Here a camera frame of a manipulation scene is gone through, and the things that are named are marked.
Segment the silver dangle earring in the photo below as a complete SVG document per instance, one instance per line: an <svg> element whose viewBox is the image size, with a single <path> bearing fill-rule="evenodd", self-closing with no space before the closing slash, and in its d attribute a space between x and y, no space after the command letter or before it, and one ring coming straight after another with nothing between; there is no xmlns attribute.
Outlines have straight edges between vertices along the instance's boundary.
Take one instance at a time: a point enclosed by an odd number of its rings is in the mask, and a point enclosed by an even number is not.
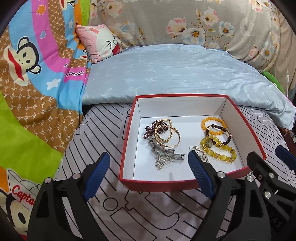
<svg viewBox="0 0 296 241"><path fill-rule="evenodd" d="M200 159L205 163L210 163L210 160L207 156L207 153L204 152L199 146L191 146L189 147L189 150L195 150L197 155L200 157Z"/></svg>
<svg viewBox="0 0 296 241"><path fill-rule="evenodd" d="M156 155L155 159L155 167L157 170L162 170L168 163L168 158L166 156Z"/></svg>

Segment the silver wristwatch purple dial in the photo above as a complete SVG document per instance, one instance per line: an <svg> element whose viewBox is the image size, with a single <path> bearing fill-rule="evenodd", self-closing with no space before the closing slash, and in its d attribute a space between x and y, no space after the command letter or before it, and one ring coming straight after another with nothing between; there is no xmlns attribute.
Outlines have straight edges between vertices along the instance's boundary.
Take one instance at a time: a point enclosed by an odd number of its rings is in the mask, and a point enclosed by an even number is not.
<svg viewBox="0 0 296 241"><path fill-rule="evenodd" d="M167 162L171 160L181 160L185 159L185 154L177 154L174 149L166 149L162 145L156 142L153 138L148 141L148 145L151 147L152 152L159 157L165 158Z"/></svg>

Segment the thin gold bangle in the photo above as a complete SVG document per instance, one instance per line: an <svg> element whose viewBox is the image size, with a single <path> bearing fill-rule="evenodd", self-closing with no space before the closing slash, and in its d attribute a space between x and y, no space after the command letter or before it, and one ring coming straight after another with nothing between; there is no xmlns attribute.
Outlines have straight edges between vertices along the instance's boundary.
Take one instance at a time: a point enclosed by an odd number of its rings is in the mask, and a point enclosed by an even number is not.
<svg viewBox="0 0 296 241"><path fill-rule="evenodd" d="M181 142L179 131L173 126L158 126L154 132L154 139L165 148L176 148Z"/></svg>

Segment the green plastic object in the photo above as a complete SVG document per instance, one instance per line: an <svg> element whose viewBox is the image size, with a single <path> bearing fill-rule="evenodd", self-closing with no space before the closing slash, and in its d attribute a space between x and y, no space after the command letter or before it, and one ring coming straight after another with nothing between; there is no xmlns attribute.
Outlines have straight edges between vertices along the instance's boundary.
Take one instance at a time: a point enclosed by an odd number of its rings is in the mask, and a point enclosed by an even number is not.
<svg viewBox="0 0 296 241"><path fill-rule="evenodd" d="M272 74L267 71L263 71L262 75L265 76L273 85L275 85L283 94L285 94L280 82Z"/></svg>

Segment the red cardboard box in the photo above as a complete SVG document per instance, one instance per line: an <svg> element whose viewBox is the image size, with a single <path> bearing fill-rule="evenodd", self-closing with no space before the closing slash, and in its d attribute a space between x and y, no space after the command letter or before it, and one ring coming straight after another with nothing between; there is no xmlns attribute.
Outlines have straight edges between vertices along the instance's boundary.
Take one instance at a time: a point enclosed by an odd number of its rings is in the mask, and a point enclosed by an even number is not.
<svg viewBox="0 0 296 241"><path fill-rule="evenodd" d="M266 158L251 125L229 96L220 94L154 94L139 95L133 102L125 132L120 181L133 191L164 192L197 188L198 184L187 160L168 163L162 170L155 167L155 155L143 138L146 126L155 120L171 120L181 142L174 148L178 154L189 154L189 147L199 145L204 137L202 120L220 118L232 135L230 146L236 151L233 163L211 159L217 171L240 178L250 172L247 155L256 152Z"/></svg>

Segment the grey floral duvet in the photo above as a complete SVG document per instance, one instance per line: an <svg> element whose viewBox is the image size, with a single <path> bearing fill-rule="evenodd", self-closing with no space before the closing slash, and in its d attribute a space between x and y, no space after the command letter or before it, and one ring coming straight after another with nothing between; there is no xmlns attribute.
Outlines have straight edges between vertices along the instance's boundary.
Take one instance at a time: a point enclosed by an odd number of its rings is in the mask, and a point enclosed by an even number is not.
<svg viewBox="0 0 296 241"><path fill-rule="evenodd" d="M278 10L270 1L91 1L89 23L107 25L123 49L201 45L261 72L273 66L280 47Z"/></svg>

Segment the colourful monkey cartoon blanket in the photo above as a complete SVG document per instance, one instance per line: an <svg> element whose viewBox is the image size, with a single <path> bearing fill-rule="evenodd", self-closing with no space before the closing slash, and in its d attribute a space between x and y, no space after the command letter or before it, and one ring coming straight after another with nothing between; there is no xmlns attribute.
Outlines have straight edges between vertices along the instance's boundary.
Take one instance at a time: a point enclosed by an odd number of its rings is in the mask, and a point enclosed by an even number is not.
<svg viewBox="0 0 296 241"><path fill-rule="evenodd" d="M82 121L90 62L75 28L89 1L18 1L1 35L1 208L27 237L41 184Z"/></svg>

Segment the light blue quilt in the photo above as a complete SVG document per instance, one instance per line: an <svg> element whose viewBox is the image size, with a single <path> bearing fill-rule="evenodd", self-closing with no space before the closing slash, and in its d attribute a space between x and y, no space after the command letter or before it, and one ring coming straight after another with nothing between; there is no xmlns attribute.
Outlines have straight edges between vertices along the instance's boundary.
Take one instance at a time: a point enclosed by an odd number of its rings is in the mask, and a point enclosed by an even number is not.
<svg viewBox="0 0 296 241"><path fill-rule="evenodd" d="M295 123L295 106L266 77L226 51L200 45L131 47L93 64L82 104L173 93L225 94L237 105L264 109L282 128Z"/></svg>

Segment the pink rabbit pillow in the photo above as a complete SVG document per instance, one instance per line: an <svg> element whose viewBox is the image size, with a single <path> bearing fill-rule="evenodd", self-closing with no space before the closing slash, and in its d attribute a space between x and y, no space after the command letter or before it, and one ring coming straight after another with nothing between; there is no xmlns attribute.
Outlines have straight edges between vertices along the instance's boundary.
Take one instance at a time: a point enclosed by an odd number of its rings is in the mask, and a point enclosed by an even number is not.
<svg viewBox="0 0 296 241"><path fill-rule="evenodd" d="M76 34L93 64L121 52L116 37L105 24L98 26L77 25Z"/></svg>

